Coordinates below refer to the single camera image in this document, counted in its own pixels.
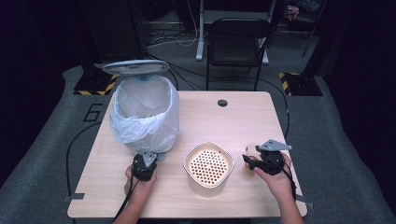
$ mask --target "strainer basket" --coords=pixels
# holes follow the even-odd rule
[[[203,142],[184,159],[190,187],[206,198],[221,193],[234,166],[231,155],[212,142]]]

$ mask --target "white plastic bag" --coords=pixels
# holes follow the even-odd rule
[[[110,114],[115,138],[135,152],[168,151],[179,132],[178,99],[177,90],[165,77],[123,80]]]

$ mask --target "white desk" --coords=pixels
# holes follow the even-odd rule
[[[180,91],[179,95],[180,134],[165,160],[157,162],[157,182],[141,217],[279,217],[276,199],[242,158],[249,143],[270,138],[285,142],[271,96],[264,91]],[[228,105],[221,107],[218,100],[226,100]],[[113,100],[76,188],[84,198],[70,203],[70,217],[114,217],[125,198],[124,172],[134,153],[113,137],[109,124],[112,106]],[[192,191],[183,168],[184,158],[204,141],[223,147],[235,160],[223,191],[212,198]],[[302,195],[293,166],[291,171],[297,194]],[[305,216],[306,206],[297,205]]]
[[[204,55],[204,23],[212,23],[221,18],[262,18],[265,20],[271,20],[276,0],[271,0],[271,6],[268,13],[265,12],[237,12],[237,11],[212,11],[212,10],[205,10],[204,8],[204,1],[201,0],[200,6],[200,17],[199,17],[199,39],[198,39],[198,49],[196,54],[196,61],[201,61]],[[268,55],[267,51],[264,52],[264,57],[262,59],[263,64],[268,64]]]

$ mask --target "trash can lid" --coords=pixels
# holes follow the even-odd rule
[[[131,60],[118,63],[109,63],[103,67],[103,71],[110,75],[154,75],[165,72],[169,64],[160,60]]]

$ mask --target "yellow black tape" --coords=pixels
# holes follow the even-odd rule
[[[283,90],[285,91],[286,95],[291,95],[290,87],[288,81],[286,80],[286,74],[299,76],[299,73],[279,73],[280,81],[282,82]]]
[[[116,84],[117,77],[119,75],[113,75],[104,91],[74,91],[76,95],[108,95]]]

